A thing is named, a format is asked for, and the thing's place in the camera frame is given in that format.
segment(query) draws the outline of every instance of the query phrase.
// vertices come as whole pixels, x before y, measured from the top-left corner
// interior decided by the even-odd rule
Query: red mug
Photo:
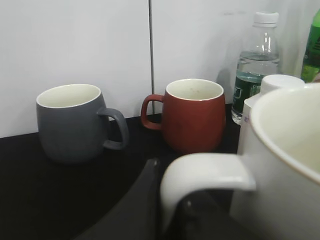
[[[163,103],[161,123],[148,120],[150,101]],[[224,89],[203,79],[171,82],[164,95],[152,94],[144,99],[141,122],[148,129],[161,130],[165,141],[177,152],[210,152],[221,142],[226,125]]]

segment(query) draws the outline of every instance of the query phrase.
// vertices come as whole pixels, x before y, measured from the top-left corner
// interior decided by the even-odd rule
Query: white mug
[[[163,230],[178,202],[201,189],[234,189],[230,214],[269,240],[320,239],[320,83],[257,101],[243,154],[196,153],[166,170]]]

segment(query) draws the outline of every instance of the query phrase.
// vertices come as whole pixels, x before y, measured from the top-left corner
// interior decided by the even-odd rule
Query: green bottle
[[[320,9],[314,16],[310,28],[301,78],[306,83],[320,82]]]

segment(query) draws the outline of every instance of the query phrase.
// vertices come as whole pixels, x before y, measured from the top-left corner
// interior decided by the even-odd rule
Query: black countertop
[[[217,153],[236,153],[239,126],[226,105],[226,128]],[[151,118],[159,121],[160,115]],[[97,223],[130,189],[148,159],[162,167],[179,157],[159,131],[144,128],[139,117],[127,119],[129,146],[105,150],[90,163],[53,164],[37,133],[0,139],[0,239],[69,240]],[[117,130],[112,133],[116,140]],[[230,195],[217,201],[228,207]]]

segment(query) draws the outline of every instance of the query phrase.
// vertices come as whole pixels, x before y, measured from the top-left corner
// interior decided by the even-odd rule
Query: bottle cap
[[[305,82],[303,80],[295,76],[281,74],[268,75],[262,79],[260,94],[264,95],[276,89],[298,87],[304,84]]]
[[[279,13],[277,12],[258,11],[254,15],[253,26],[274,28],[277,26],[278,19]]]

